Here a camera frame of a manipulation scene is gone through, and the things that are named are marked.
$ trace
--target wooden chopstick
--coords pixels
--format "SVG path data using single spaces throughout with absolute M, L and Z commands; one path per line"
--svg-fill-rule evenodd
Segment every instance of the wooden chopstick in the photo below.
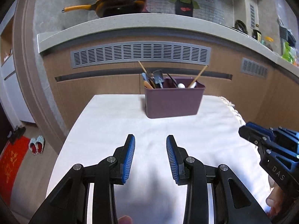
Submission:
M 196 78 L 194 78 L 194 80 L 190 83 L 190 85 L 187 87 L 187 88 L 190 88 L 191 86 L 192 86 L 192 84 L 194 83 L 194 82 L 196 82 L 196 80 L 200 77 L 200 75 L 204 72 L 204 70 L 207 68 L 207 66 L 205 66 L 202 70 L 201 70 L 201 72 L 197 75 L 197 77 Z
M 144 68 L 144 66 L 141 64 L 140 61 L 138 61 L 138 62 L 139 62 L 139 64 L 141 65 L 141 67 L 142 67 L 144 73 L 147 75 L 147 77 L 148 77 L 148 79 L 149 79 L 149 82 L 150 82 L 150 85 L 151 85 L 153 88 L 157 88 L 157 87 L 156 87 L 156 84 L 155 84 L 155 83 L 152 81 L 152 79 L 150 78 L 149 73 L 147 72 L 147 70 Z

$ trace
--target red heart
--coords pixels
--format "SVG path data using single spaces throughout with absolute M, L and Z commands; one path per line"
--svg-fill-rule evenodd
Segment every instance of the red heart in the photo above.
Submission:
M 181 7 L 181 10 L 184 11 L 184 12 L 186 12 L 186 11 L 191 11 L 191 9 L 188 8 L 188 7 Z

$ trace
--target ventilation grille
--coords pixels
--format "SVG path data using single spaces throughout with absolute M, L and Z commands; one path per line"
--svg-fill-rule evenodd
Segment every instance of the ventilation grille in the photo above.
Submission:
M 250 4 L 250 20 L 251 20 L 251 28 L 255 29 L 255 8 Z
M 266 78 L 268 75 L 268 69 L 255 61 L 243 58 L 241 72 Z
M 112 43 L 71 52 L 72 68 L 130 61 L 210 62 L 211 48 L 194 44 L 137 41 Z

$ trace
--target purple storage box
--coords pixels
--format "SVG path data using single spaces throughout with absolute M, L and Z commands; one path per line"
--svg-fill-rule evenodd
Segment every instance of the purple storage box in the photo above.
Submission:
M 186 87 L 193 81 L 192 78 L 172 78 Z M 166 77 L 163 87 L 144 88 L 147 117 L 155 119 L 197 114 L 205 90 L 203 84 L 197 81 L 195 88 L 176 88 L 171 79 Z

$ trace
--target white countertop edge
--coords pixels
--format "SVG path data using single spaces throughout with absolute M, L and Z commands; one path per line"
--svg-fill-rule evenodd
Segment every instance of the white countertop edge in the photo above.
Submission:
M 117 29 L 146 27 L 189 30 L 226 39 L 265 56 L 299 77 L 299 68 L 283 60 L 252 37 L 220 24 L 173 14 L 138 13 L 118 15 L 78 24 L 63 31 L 55 32 L 53 35 L 48 33 L 51 35 L 49 37 L 39 34 L 38 51 L 41 53 L 56 45 L 90 34 Z

